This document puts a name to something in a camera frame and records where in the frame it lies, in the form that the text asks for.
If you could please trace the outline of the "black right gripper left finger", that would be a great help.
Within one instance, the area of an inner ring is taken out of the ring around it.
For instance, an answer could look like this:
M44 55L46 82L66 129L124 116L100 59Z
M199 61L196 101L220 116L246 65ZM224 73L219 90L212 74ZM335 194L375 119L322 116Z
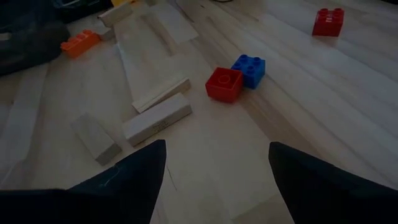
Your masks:
M90 222L149 223L165 162L166 141L158 139L70 191L90 197Z

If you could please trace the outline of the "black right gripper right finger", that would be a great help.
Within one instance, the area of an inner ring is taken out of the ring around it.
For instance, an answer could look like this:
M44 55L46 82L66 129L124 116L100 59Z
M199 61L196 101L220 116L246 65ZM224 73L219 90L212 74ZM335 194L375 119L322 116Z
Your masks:
M295 223L397 224L397 191L282 144L269 163Z

